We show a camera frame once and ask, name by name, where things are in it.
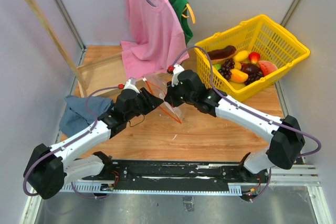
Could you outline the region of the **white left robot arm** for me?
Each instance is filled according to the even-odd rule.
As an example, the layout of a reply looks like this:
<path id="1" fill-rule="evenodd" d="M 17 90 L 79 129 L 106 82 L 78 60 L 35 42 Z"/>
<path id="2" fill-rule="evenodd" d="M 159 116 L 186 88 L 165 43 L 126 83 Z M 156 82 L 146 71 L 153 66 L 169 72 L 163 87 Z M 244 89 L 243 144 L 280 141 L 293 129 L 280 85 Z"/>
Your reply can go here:
<path id="1" fill-rule="evenodd" d="M 64 185 L 86 177 L 118 181 L 119 172 L 112 168 L 106 154 L 96 152 L 88 158 L 80 155 L 113 138 L 131 119 L 149 114 L 162 103 L 162 99 L 145 88 L 124 88 L 116 101 L 100 116 L 95 116 L 94 122 L 84 130 L 50 147 L 40 144 L 34 148 L 23 174 L 24 193 L 49 199 Z"/>

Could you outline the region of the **dark purple grape bunch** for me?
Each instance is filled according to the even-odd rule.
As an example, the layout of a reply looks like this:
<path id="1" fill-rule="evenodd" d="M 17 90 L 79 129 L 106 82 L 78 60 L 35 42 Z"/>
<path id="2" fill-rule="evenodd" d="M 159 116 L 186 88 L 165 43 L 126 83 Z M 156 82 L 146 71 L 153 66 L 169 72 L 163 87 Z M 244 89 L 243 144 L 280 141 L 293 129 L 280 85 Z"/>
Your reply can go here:
<path id="1" fill-rule="evenodd" d="M 224 77 L 227 81 L 231 79 L 232 73 L 231 70 L 235 68 L 235 62 L 232 58 L 226 59 L 221 67 L 218 69 L 218 72 Z"/>

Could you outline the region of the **green custard apple toy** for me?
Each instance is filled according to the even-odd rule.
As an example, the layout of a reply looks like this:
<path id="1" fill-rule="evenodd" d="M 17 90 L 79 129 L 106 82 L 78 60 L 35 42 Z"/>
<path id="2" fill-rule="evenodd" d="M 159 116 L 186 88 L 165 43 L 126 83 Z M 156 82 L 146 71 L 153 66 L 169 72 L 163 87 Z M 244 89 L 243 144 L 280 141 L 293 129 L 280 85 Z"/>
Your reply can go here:
<path id="1" fill-rule="evenodd" d="M 219 69 L 221 69 L 222 65 L 217 63 L 217 64 L 214 64 L 213 67 L 214 67 L 214 69 L 219 70 Z"/>

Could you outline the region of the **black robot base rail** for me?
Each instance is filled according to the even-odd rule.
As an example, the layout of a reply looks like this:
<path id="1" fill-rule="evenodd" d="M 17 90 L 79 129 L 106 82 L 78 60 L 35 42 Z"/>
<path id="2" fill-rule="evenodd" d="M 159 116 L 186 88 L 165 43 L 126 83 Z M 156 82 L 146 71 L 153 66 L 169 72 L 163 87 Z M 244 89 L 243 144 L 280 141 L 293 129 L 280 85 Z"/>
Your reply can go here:
<path id="1" fill-rule="evenodd" d="M 220 162 L 112 160 L 100 175 L 74 182 L 79 192 L 97 194 L 237 195 L 255 191 L 267 170 L 248 174 L 240 164 Z"/>

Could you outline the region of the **orange yellow mango toy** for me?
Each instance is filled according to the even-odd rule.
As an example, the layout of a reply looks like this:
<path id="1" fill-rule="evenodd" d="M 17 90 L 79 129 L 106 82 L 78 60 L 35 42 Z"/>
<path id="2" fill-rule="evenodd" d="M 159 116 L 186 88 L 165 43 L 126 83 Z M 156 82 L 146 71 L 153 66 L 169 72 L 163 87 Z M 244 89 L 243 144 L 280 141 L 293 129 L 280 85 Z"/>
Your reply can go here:
<path id="1" fill-rule="evenodd" d="M 234 83 L 244 83 L 248 79 L 248 74 L 238 70 L 238 69 L 231 69 L 231 76 L 230 81 Z"/>

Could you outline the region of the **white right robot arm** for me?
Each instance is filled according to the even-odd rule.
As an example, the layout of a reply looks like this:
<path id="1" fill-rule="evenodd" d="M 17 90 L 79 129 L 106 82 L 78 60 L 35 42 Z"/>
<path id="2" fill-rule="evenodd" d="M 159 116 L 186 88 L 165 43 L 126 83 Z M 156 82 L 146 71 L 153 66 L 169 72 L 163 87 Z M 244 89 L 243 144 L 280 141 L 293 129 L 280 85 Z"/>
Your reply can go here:
<path id="1" fill-rule="evenodd" d="M 269 143 L 266 148 L 247 153 L 239 162 L 236 173 L 242 181 L 250 182 L 272 167 L 292 168 L 305 144 L 296 118 L 280 118 L 248 107 L 222 91 L 207 88 L 197 73 L 181 66 L 174 66 L 169 73 L 172 80 L 167 83 L 164 98 L 169 105 L 190 104 L 202 113 L 237 123 Z"/>

